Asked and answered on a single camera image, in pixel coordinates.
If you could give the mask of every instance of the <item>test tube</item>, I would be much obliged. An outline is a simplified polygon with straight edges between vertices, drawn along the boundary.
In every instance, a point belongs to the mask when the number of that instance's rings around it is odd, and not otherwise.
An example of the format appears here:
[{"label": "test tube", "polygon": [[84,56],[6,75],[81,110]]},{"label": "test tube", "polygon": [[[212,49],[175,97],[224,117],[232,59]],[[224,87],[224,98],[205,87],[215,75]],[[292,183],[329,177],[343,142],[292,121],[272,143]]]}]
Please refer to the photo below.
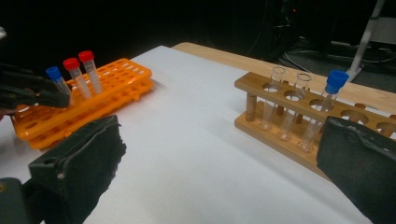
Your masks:
[{"label": "test tube", "polygon": [[[327,85],[321,96],[322,99],[315,106],[318,111],[330,111],[337,99],[338,92],[345,85],[349,75],[343,71],[332,70],[327,78]],[[309,120],[307,129],[304,132],[302,141],[297,147],[303,152],[312,151],[312,143],[318,135],[320,128],[323,126],[323,122],[315,119]]]},{"label": "test tube", "polygon": [[90,89],[82,76],[81,70],[79,70],[79,62],[77,58],[69,58],[64,60],[64,68],[69,72],[70,76],[74,79],[79,93],[85,100],[92,97]]},{"label": "test tube", "polygon": [[93,61],[93,53],[90,50],[82,51],[79,55],[79,60],[82,62],[85,68],[85,72],[87,72],[88,77],[90,78],[90,82],[93,86],[93,90],[96,94],[101,93],[102,85],[100,84],[99,76],[96,71],[95,62]]},{"label": "test tube", "polygon": [[[266,91],[279,91],[280,86],[283,81],[283,76],[285,75],[286,70],[283,67],[274,67],[272,69],[272,75],[271,75],[271,81],[268,83],[267,86],[264,86],[264,89]],[[265,101],[264,103],[264,111],[262,112],[262,129],[265,131],[271,130],[271,117],[274,113],[274,108],[276,107],[276,104],[273,102],[270,102],[268,100]]]},{"label": "test tube", "polygon": [[62,77],[59,68],[57,66],[50,67],[46,70],[46,73],[49,76],[49,78],[53,81],[53,83],[56,85],[60,93],[65,93],[70,96],[69,104],[74,105],[75,103],[71,91],[67,86],[66,82],[64,81],[64,78]]},{"label": "test tube", "polygon": [[[298,74],[296,81],[294,83],[294,90],[291,92],[291,95],[288,97],[289,100],[292,101],[301,101],[305,98],[306,92],[309,89],[309,82],[311,81],[311,76],[308,74]],[[289,141],[291,139],[290,129],[293,122],[296,120],[298,113],[286,109],[285,117],[283,118],[282,125],[280,126],[280,131],[278,136],[283,141]]]}]

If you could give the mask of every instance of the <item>wooden table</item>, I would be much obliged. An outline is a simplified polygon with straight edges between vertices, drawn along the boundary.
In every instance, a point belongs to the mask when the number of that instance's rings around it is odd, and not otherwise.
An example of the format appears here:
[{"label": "wooden table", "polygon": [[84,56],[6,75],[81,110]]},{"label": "wooden table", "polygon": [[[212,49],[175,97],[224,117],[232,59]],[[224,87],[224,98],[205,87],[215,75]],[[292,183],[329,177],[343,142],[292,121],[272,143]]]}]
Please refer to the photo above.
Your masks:
[{"label": "wooden table", "polygon": [[[271,76],[271,73],[269,71],[271,71],[271,68],[274,66],[273,63],[267,63],[264,61],[192,43],[180,43],[174,46],[173,49],[177,49],[217,63],[227,64],[232,67],[247,70],[249,72],[257,73],[259,75],[267,77]],[[289,81],[293,81],[292,78],[295,77],[296,74],[301,73],[300,70],[292,68],[288,68],[288,71],[289,73],[286,79],[288,79]],[[313,75],[313,80],[310,83],[312,91],[317,91],[321,93],[325,85],[326,77]],[[345,87],[341,89],[339,98],[347,100],[351,103],[361,103],[390,114],[396,114],[396,93],[381,91],[348,82]]]}]

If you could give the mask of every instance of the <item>wooden rack base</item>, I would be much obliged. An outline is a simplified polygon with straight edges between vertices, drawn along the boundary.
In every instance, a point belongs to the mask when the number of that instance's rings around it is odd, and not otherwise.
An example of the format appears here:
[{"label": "wooden rack base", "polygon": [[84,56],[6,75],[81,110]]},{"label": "wooden rack base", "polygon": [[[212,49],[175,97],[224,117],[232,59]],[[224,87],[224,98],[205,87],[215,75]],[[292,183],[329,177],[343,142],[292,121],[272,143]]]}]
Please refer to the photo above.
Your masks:
[{"label": "wooden rack base", "polygon": [[331,111],[320,112],[313,108],[313,105],[321,100],[320,95],[308,92],[302,101],[291,101],[286,97],[293,91],[291,85],[284,83],[280,91],[269,92],[265,91],[263,88],[263,86],[269,82],[270,78],[254,73],[247,73],[235,81],[234,84],[236,88],[247,92],[247,111],[236,118],[234,121],[235,127],[276,149],[292,160],[299,162],[304,167],[326,179],[328,179],[328,177],[317,167],[318,144],[322,137],[321,134],[316,137],[312,151],[302,152],[297,145],[303,138],[303,134],[308,125],[307,119],[302,119],[301,123],[293,123],[290,130],[291,139],[289,141],[283,141],[278,136],[279,127],[281,127],[284,118],[281,112],[274,113],[272,116],[272,129],[269,131],[263,130],[261,123],[264,103],[263,101],[258,101],[258,97],[275,103],[281,108],[280,111],[283,111],[283,107],[289,108],[301,115],[321,122],[324,122],[327,116],[333,116],[361,122],[366,127],[380,132],[387,137],[396,133],[395,116],[386,118],[365,110],[365,106],[362,104],[356,104],[356,106],[354,106],[338,101],[335,102]]}]

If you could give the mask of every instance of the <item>table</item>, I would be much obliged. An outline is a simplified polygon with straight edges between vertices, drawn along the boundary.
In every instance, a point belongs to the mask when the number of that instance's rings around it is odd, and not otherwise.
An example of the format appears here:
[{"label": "table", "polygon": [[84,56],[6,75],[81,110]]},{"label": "table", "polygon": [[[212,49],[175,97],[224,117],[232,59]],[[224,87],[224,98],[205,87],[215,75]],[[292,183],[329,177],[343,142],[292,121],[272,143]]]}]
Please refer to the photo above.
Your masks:
[{"label": "table", "polygon": [[[333,183],[236,129],[246,94],[233,83],[247,70],[192,48],[217,52],[184,43],[133,58],[155,87],[116,113],[127,152],[85,223],[370,223]],[[0,177],[24,182],[41,152],[8,119],[0,129]]]}]

